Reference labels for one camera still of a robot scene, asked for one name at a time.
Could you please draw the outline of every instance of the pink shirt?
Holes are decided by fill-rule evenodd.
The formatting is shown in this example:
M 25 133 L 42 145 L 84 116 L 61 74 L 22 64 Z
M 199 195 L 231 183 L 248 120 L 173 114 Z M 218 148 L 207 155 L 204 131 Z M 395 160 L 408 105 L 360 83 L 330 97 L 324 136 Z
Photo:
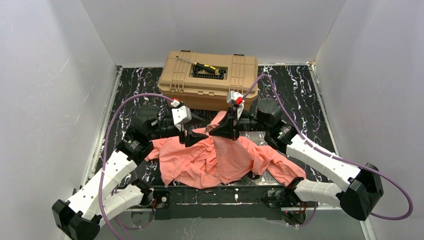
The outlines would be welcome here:
M 207 132 L 225 116 L 220 111 Z M 209 136 L 191 147 L 180 144 L 177 136 L 153 140 L 154 150 L 146 161 L 159 158 L 162 181 L 168 185 L 177 180 L 190 187 L 204 189 L 239 180 L 249 171 L 262 175 L 265 170 L 279 182 L 288 185 L 293 178 L 306 178 L 305 171 L 270 146 L 258 146 L 246 137 L 238 140 Z

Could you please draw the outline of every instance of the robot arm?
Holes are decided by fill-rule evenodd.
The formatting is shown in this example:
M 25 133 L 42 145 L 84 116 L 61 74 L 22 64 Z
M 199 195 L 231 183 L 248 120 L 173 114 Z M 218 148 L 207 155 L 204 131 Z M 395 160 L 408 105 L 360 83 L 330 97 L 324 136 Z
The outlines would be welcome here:
M 326 203 L 341 207 L 351 217 L 364 221 L 383 196 L 380 176 L 335 160 L 334 153 L 306 137 L 303 139 L 293 126 L 282 120 L 283 111 L 275 100 L 259 100 L 256 115 L 240 112 L 243 100 L 231 92 L 227 102 L 231 107 L 219 126 L 211 130 L 209 135 L 236 140 L 241 131 L 264 131 L 264 140 L 269 146 L 308 164 L 333 181 L 327 183 L 295 178 L 277 200 L 288 201 L 292 205 L 308 201 Z M 378 171 L 370 163 L 366 166 Z
M 177 100 L 171 103 L 172 116 L 159 120 L 158 110 L 147 106 L 131 119 L 122 141 L 106 162 L 102 184 L 103 205 L 106 216 L 112 219 L 135 205 L 149 205 L 153 199 L 152 186 L 136 179 L 120 192 L 111 195 L 130 172 L 140 165 L 154 149 L 151 140 L 178 136 L 180 143 L 190 147 L 208 138 L 192 132 L 188 127 L 204 121 Z M 105 224 L 99 208 L 101 172 L 97 172 L 86 185 L 66 201 L 57 200 L 53 216 L 57 227 L 73 240 L 93 240 Z

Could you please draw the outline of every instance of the white panel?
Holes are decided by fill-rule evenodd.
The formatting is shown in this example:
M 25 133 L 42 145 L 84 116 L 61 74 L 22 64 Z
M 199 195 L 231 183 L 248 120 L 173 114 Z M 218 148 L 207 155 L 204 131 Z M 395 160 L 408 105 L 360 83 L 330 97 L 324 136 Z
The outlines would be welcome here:
M 316 58 L 345 0 L 82 0 L 112 59 L 163 66 L 170 51 Z
M 61 237 L 115 75 L 79 0 L 0 1 L 0 239 Z
M 424 221 L 424 1 L 348 0 L 318 56 L 317 75 L 340 154 L 376 165 L 414 202 L 401 221 L 370 217 L 377 239 L 422 239 Z M 383 180 L 374 212 L 407 201 Z

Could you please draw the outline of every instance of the tan toolbox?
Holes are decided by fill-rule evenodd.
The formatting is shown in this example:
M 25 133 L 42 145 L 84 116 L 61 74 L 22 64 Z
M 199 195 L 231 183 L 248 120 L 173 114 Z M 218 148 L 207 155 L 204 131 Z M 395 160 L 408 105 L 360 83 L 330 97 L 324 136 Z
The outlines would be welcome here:
M 214 66 L 218 73 L 207 73 L 176 56 Z M 191 109 L 223 111 L 229 106 L 227 93 L 234 90 L 244 94 L 257 77 L 258 60 L 253 56 L 171 51 L 157 86 L 163 95 L 177 98 Z M 257 96 L 255 86 L 244 100 L 245 110 Z

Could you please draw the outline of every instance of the toolbox lid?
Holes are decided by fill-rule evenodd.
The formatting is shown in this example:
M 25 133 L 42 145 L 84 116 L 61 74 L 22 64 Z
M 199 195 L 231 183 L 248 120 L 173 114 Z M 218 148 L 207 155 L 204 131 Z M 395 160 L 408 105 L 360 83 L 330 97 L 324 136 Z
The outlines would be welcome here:
M 223 79 L 193 77 L 194 63 L 225 69 Z M 171 51 L 166 59 L 158 87 L 164 94 L 176 96 L 197 95 L 198 97 L 226 97 L 231 90 L 244 94 L 258 77 L 258 60 L 244 55 L 217 55 L 191 51 Z M 246 99 L 258 95 L 256 85 Z

